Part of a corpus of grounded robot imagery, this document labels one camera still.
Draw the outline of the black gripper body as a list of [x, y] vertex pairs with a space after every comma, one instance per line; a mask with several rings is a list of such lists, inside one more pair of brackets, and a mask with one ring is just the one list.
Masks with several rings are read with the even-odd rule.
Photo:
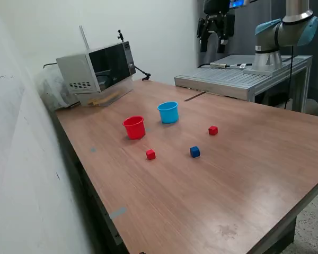
[[229, 11], [229, 0], [204, 0], [206, 26], [215, 33], [223, 31], [224, 16]]

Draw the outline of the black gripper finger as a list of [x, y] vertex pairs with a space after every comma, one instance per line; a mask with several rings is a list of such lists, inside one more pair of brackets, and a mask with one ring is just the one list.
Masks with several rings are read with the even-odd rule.
[[206, 52], [208, 47], [210, 21], [209, 17], [200, 18], [197, 26], [197, 38], [200, 41], [200, 52]]
[[225, 46], [234, 35], [235, 15], [224, 14], [218, 21], [218, 48], [217, 52], [225, 52]]

